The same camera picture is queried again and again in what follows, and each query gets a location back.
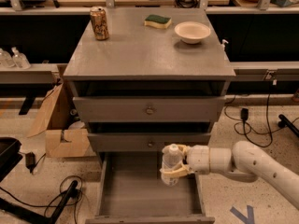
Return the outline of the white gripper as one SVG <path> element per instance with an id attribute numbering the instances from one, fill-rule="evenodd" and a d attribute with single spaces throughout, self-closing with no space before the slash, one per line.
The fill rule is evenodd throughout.
<path id="1" fill-rule="evenodd" d="M 193 172 L 224 175 L 232 169 L 232 151 L 229 148 L 189 147 L 178 144 L 178 149 L 187 156 L 187 163 Z M 180 167 L 172 171 L 161 169 L 160 172 L 167 178 L 180 178 L 191 172 L 189 167 Z"/>

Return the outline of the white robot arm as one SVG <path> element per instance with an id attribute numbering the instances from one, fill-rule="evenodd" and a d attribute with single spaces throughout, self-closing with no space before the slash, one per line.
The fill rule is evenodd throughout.
<path id="1" fill-rule="evenodd" d="M 239 141 L 232 149 L 171 144 L 162 152 L 161 179 L 168 186 L 190 174 L 215 173 L 239 182 L 254 182 L 260 177 L 299 209 L 299 175 L 251 142 Z"/>

